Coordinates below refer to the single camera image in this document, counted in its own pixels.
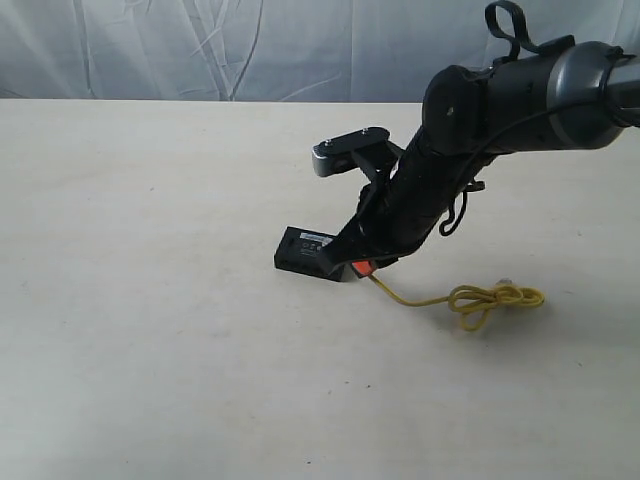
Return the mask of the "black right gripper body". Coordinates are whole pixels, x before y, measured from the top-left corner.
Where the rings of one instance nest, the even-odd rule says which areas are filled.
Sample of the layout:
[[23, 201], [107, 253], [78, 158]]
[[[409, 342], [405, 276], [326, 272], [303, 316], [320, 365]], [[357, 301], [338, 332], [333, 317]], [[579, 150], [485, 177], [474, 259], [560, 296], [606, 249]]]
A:
[[356, 214], [327, 245], [327, 263], [415, 252], [450, 203], [450, 158], [412, 147], [371, 182]]

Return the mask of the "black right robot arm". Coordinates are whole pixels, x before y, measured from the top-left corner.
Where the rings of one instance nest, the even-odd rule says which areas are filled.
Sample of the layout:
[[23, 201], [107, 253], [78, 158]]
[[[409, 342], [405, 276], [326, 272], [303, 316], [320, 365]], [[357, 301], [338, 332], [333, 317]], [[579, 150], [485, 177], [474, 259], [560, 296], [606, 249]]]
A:
[[479, 172], [501, 155], [595, 150], [639, 123], [639, 60], [585, 42], [549, 56], [483, 71], [450, 66], [429, 84], [422, 122], [405, 147], [368, 127], [313, 149], [321, 177], [361, 170], [356, 212], [318, 257], [321, 268], [367, 262], [386, 267], [428, 235], [451, 235]]

